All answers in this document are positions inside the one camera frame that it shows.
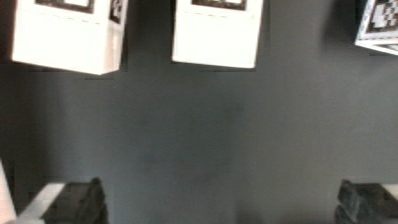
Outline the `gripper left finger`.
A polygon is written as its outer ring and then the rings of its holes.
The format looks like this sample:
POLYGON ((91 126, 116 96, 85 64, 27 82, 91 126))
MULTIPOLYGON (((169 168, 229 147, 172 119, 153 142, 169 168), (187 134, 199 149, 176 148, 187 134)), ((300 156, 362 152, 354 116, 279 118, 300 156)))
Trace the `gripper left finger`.
POLYGON ((18 216, 16 224, 110 224, 101 180, 50 183, 18 216))

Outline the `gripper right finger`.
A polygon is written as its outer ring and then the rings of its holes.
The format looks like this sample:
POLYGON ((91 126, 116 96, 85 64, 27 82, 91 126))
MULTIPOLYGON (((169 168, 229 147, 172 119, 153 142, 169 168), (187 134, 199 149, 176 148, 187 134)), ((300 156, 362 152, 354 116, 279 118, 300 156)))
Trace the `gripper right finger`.
POLYGON ((334 224, 398 224, 398 184, 341 181, 334 224))

